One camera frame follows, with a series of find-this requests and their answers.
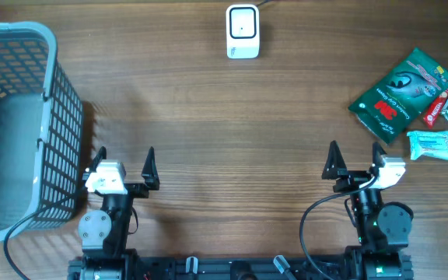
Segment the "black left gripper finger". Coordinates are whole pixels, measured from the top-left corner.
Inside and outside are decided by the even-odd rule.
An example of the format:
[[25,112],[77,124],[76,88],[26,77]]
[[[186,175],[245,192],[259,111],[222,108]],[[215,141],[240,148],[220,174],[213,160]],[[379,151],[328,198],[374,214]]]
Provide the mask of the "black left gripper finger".
[[141,173],[146,185],[159,185],[159,174],[156,168],[155,149],[151,146]]
[[99,166],[103,159],[107,158],[107,149],[104,146],[101,146],[92,162],[87,167],[87,172],[92,173],[96,171],[96,168]]

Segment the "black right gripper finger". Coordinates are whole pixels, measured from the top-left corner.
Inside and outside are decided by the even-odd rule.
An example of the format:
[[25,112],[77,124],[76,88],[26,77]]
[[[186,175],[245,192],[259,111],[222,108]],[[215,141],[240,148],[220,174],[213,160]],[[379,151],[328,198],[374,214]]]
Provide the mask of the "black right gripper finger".
[[379,142],[374,142],[372,146],[374,166],[383,166],[383,157],[387,154]]
[[329,146],[327,161],[321,178],[323,180],[337,180],[347,176],[347,166],[336,141]]

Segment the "green 3M gloves packet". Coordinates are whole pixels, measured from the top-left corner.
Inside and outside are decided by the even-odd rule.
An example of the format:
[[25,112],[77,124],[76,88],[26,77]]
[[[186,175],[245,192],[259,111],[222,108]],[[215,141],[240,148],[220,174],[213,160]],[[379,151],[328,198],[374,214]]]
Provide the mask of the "green 3M gloves packet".
[[415,48],[348,109],[375,136],[390,144],[448,89],[448,70]]

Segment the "teal tissue pack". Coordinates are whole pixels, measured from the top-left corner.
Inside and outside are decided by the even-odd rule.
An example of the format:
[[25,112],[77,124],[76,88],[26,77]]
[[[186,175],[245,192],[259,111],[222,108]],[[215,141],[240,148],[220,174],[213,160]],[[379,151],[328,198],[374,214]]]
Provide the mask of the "teal tissue pack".
[[411,160],[428,156],[448,161],[448,131],[409,131]]

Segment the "red coffee stick sachet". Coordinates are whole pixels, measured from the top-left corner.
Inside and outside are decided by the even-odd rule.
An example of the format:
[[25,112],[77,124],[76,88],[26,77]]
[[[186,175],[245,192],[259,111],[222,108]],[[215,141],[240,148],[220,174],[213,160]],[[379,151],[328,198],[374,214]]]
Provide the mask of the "red coffee stick sachet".
[[448,88],[440,93],[429,106],[428,110],[425,112],[423,121],[426,123],[428,128],[433,128],[436,119],[438,118],[445,102],[448,99]]

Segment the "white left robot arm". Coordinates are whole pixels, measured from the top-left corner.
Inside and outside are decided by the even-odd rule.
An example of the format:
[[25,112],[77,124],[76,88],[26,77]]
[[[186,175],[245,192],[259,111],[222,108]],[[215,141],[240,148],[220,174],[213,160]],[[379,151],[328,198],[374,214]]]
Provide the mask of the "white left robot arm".
[[68,265],[69,279],[146,279],[135,249],[128,249],[131,218],[138,214],[136,198],[147,198],[160,187],[155,149],[151,147],[141,172],[141,183],[127,183],[124,164],[107,158],[101,147],[87,166],[82,181],[89,193],[102,199],[100,209],[87,212],[79,221],[83,256]]

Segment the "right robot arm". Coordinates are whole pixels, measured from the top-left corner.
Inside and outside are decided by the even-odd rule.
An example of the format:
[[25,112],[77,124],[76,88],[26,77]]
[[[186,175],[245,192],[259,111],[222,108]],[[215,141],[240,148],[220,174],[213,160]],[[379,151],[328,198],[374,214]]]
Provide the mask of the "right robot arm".
[[385,203],[381,192],[395,186],[405,173],[405,161],[390,157],[377,142],[373,144],[372,165],[368,170],[350,171],[336,141],[329,146],[321,178],[334,180],[334,193],[346,194],[352,206],[358,246],[348,246],[342,254],[339,279],[413,279],[408,247],[413,211],[400,202]]

